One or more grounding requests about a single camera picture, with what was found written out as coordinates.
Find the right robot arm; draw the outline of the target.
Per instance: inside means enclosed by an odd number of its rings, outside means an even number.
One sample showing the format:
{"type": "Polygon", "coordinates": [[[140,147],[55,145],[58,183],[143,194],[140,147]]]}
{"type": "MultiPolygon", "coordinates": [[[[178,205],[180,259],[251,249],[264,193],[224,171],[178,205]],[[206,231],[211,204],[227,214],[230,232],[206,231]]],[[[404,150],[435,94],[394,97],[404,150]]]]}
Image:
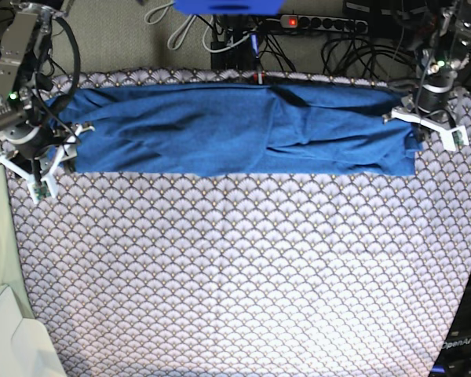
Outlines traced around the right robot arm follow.
{"type": "Polygon", "coordinates": [[[73,30],[66,21],[70,1],[13,1],[16,15],[6,28],[0,47],[0,138],[15,148],[14,165],[29,174],[40,175],[42,158],[52,148],[75,145],[78,137],[59,114],[69,105],[78,89],[81,57],[73,30]],[[42,99],[42,91],[53,88],[44,74],[51,60],[53,25],[64,30],[71,46],[73,73],[71,86],[52,104],[42,99]]]}

